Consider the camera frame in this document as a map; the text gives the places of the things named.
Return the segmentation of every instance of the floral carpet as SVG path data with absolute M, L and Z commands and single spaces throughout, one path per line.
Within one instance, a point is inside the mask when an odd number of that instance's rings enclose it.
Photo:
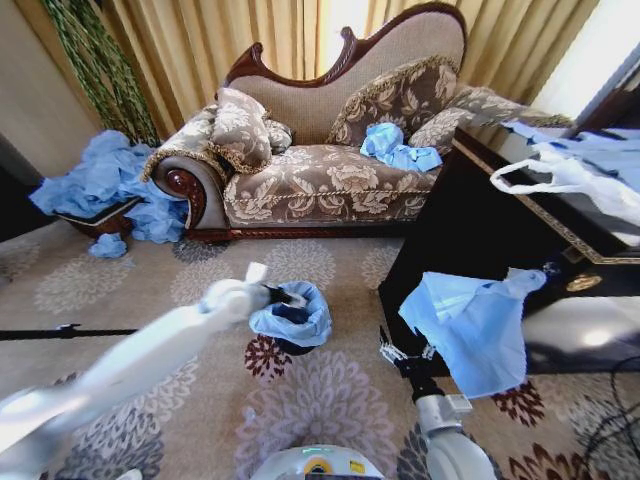
M 246 240 L 155 245 L 128 240 L 115 260 L 86 254 L 89 240 L 62 222 L 0 244 L 3 329 L 139 328 L 197 301 L 212 282 L 242 278 L 251 260 L 273 283 L 307 280 L 333 318 L 326 345 L 292 357 L 239 325 L 145 395 L 120 405 L 69 440 L 48 478 L 112 480 L 130 468 L 145 479 L 246 479 L 272 453 L 313 443 L 362 452 L 387 478 L 428 479 L 411 388 L 378 354 L 384 323 L 375 290 L 401 245 L 397 239 Z M 66 381 L 117 338 L 4 342 L 0 397 Z M 456 392 L 450 378 L 438 379 Z M 622 403 L 640 399 L 640 374 L 620 374 Z M 532 376 L 512 391 L 474 400 L 470 435 L 512 480 L 640 478 L 609 376 Z M 604 440 L 589 455 L 590 438 Z

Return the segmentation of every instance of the blue cloth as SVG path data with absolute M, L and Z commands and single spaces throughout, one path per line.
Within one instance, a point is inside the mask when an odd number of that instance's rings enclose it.
M 103 233 L 96 243 L 89 247 L 89 254 L 100 258 L 117 258 L 127 253 L 127 244 L 119 233 Z
M 106 130 L 91 139 L 73 170 L 46 178 L 29 198 L 47 215 L 91 218 L 116 203 L 142 197 L 144 201 L 126 214 L 133 220 L 133 237 L 176 242 L 184 230 L 187 202 L 139 180 L 152 151 L 144 144 L 132 147 L 124 134 Z
M 546 143 L 554 149 L 580 158 L 596 170 L 623 181 L 640 192 L 640 138 L 633 130 L 628 140 L 617 140 L 590 132 L 580 132 L 576 139 L 557 138 L 540 132 L 521 122 L 503 122 L 502 125 L 529 140 L 529 143 Z
M 393 168 L 426 172 L 442 164 L 440 155 L 432 147 L 402 145 L 403 133 L 393 123 L 379 123 L 367 128 L 367 136 L 360 153 Z
M 399 313 L 435 347 L 462 393 L 492 395 L 524 381 L 522 305 L 545 281 L 538 270 L 510 269 L 503 281 L 425 272 Z
M 288 282 L 279 285 L 285 292 L 297 293 L 307 299 L 304 309 L 282 303 L 269 305 L 249 317 L 255 333 L 283 338 L 300 347 L 317 347 L 331 335 L 331 315 L 322 292 L 309 282 Z

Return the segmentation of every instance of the beige curtain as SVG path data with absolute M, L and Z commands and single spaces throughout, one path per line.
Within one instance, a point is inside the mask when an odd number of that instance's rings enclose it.
M 310 79 L 339 54 L 339 30 L 368 36 L 413 0 L 108 0 L 104 16 L 135 62 L 161 136 L 211 101 L 253 42 L 279 74 Z M 461 79 L 529 103 L 597 0 L 457 0 L 469 43 Z

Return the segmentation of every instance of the red flower pattern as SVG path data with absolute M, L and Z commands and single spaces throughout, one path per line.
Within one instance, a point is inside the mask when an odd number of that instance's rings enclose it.
M 512 478 L 517 480 L 611 480 L 602 470 L 588 470 L 577 453 L 567 457 L 555 457 L 542 445 L 533 444 L 533 456 L 524 456 L 521 461 L 509 457 Z
M 244 352 L 244 366 L 251 375 L 267 383 L 284 375 L 291 357 L 284 353 L 272 337 L 258 335 L 247 345 Z
M 531 381 L 505 393 L 492 395 L 491 398 L 501 412 L 506 412 L 511 420 L 518 419 L 527 427 L 536 426 L 538 420 L 544 418 L 542 398 Z

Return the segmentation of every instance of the black cable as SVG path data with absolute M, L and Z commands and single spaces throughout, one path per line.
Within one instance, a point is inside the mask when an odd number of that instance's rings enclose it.
M 633 431 L 631 429 L 631 427 L 633 427 L 635 424 L 640 422 L 640 418 L 634 418 L 632 421 L 629 420 L 628 415 L 630 415 L 631 413 L 633 413 L 636 409 L 640 408 L 640 402 L 635 403 L 634 405 L 632 405 L 629 408 L 625 408 L 624 405 L 622 404 L 622 401 L 620 400 L 620 395 L 618 393 L 618 386 L 616 384 L 616 376 L 619 373 L 620 369 L 627 363 L 635 361 L 635 360 L 640 360 L 640 355 L 636 355 L 633 357 L 629 357 L 629 358 L 625 358 L 624 360 L 621 360 L 620 362 L 616 363 L 613 368 L 611 369 L 611 371 L 609 372 L 609 383 L 611 385 L 611 394 L 614 398 L 614 401 L 616 403 L 616 407 L 618 408 L 618 413 L 616 415 L 609 415 L 605 418 L 603 418 L 598 427 L 596 428 L 596 430 L 589 436 L 588 441 L 586 442 L 587 445 L 585 447 L 585 451 L 582 455 L 582 459 L 580 464 L 576 467 L 576 473 L 574 476 L 574 480 L 579 480 L 579 475 L 580 472 L 582 471 L 583 467 L 586 467 L 586 471 L 589 472 L 590 471 L 590 465 L 589 462 L 591 460 L 591 456 L 597 451 L 597 449 L 607 440 L 609 440 L 612 437 L 615 437 L 616 435 L 619 435 L 620 433 L 625 433 L 629 443 L 631 445 L 631 448 L 633 450 L 633 453 L 636 455 L 636 458 L 638 459 L 638 462 L 640 462 L 640 449 L 638 449 L 638 445 L 635 442 L 635 439 L 633 438 Z M 599 436 L 600 432 L 604 429 L 604 427 L 610 423 L 615 422 L 616 420 L 622 418 L 623 422 L 624 422 L 624 426 L 620 427 L 618 430 L 615 430 L 612 433 L 609 433 L 607 435 L 604 436 Z
M 624 410 L 624 406 L 622 405 L 622 401 L 620 400 L 620 394 L 618 393 L 618 387 L 616 385 L 616 375 L 618 374 L 618 372 L 620 371 L 620 369 L 622 368 L 623 365 L 634 361 L 634 360 L 638 360 L 640 359 L 640 355 L 636 355 L 635 357 L 629 357 L 625 360 L 622 360 L 621 362 L 618 362 L 613 369 L 611 370 L 611 377 L 609 379 L 609 383 L 611 385 L 611 391 L 613 393 L 613 399 L 616 402 L 616 406 L 620 409 L 620 410 Z M 624 417 L 624 422 L 625 422 L 625 426 L 626 426 L 626 430 L 627 430 L 627 438 L 629 439 L 629 443 L 631 444 L 631 448 L 633 449 L 633 453 L 636 454 L 636 457 L 638 458 L 638 461 L 640 461 L 640 448 L 638 448 L 638 445 L 636 444 L 635 439 L 633 438 L 633 432 L 631 432 L 631 430 L 629 429 L 629 419 L 627 418 L 627 416 L 625 415 Z

